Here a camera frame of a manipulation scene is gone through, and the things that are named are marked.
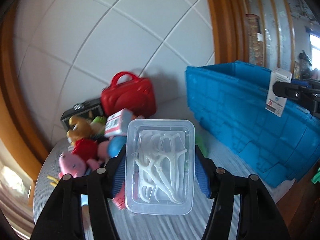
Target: red bag handle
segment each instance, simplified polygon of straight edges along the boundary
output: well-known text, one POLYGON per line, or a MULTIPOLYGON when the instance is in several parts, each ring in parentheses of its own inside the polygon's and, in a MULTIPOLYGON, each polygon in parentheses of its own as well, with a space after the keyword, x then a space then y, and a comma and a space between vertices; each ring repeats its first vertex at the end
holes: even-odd
POLYGON ((129 75, 130 77, 132 77, 132 80, 139 80, 139 78, 135 74, 128 71, 121 71, 118 74, 115 74, 115 76, 112 78, 110 87, 115 88, 119 78, 121 78, 124 75, 129 75))

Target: pink pig toy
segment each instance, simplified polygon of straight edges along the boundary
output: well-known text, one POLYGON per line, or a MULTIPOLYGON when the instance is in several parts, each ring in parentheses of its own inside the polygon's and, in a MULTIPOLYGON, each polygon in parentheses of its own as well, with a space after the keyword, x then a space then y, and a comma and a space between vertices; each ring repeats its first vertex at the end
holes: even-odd
POLYGON ((104 141, 104 142, 98 144, 97 155, 98 155, 100 162, 106 163, 110 159, 110 157, 108 155, 108 145, 109 145, 109 141, 104 141))
POLYGON ((93 171, 100 167, 99 163, 94 159, 89 159, 87 163, 85 163, 78 155, 63 152, 59 157, 59 166, 61 169, 58 175, 59 179, 67 173, 70 173, 74 178, 81 177, 87 170, 87 165, 93 171))

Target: blue gripper pad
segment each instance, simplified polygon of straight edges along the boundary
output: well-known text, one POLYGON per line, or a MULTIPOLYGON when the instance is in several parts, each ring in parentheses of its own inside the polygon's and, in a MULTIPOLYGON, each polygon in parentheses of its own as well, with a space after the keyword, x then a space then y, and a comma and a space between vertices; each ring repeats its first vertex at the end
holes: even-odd
POLYGON ((211 195, 209 178, 204 171, 204 168, 202 167, 197 155, 195 159, 195 175, 202 193, 205 194, 207 198, 209 198, 211 195))
POLYGON ((112 181, 112 195, 115 197, 121 190, 125 174, 125 156, 123 156, 112 181))
POLYGON ((269 185, 300 180, 320 157, 320 121, 287 100, 281 117, 265 109, 269 69, 236 61, 188 66, 188 106, 201 126, 269 185))

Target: clear plastic box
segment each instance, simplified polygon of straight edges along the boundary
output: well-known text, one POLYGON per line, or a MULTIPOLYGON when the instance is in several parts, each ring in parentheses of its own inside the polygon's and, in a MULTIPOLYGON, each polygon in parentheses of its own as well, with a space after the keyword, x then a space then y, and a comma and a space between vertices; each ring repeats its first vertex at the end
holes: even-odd
POLYGON ((194 176, 195 128, 190 121, 136 119, 129 124, 127 209, 152 215, 188 214, 193 205, 194 176))

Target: red toy handbag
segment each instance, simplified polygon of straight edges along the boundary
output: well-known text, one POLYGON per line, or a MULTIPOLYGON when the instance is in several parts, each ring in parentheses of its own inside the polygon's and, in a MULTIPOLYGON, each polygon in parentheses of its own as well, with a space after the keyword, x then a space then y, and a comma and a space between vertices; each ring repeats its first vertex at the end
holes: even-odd
POLYGON ((101 105, 106 115, 110 116, 124 108, 136 116, 149 117, 156 112, 155 95, 148 78, 139 78, 127 71, 116 74, 109 87, 101 93, 101 105), (131 80, 117 84, 120 77, 129 75, 131 80))

